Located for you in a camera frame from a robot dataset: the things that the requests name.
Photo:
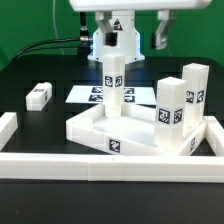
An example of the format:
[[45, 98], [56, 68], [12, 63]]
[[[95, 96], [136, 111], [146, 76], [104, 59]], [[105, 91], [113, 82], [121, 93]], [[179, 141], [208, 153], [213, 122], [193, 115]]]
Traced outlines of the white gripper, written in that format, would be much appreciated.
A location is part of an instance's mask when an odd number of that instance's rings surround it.
[[206, 8], [212, 0], [69, 0], [74, 11], [97, 11], [95, 20], [103, 33], [103, 43], [116, 46], [118, 34], [110, 25], [112, 12], [117, 10], [160, 10], [157, 19], [160, 24], [152, 34], [152, 48], [161, 50], [168, 45], [168, 32], [179, 9]]

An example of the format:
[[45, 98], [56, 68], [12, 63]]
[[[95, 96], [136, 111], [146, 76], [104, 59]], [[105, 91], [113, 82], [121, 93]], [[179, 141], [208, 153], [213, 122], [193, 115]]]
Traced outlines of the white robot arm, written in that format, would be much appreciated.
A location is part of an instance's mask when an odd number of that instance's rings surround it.
[[169, 28], [177, 10], [203, 9], [212, 0], [69, 0], [76, 12], [94, 12], [98, 29], [93, 34], [89, 60], [102, 62], [106, 54], [125, 55], [125, 63], [145, 59], [140, 53], [140, 34], [135, 29], [136, 11], [157, 11], [160, 25], [152, 35], [152, 48], [167, 47]]

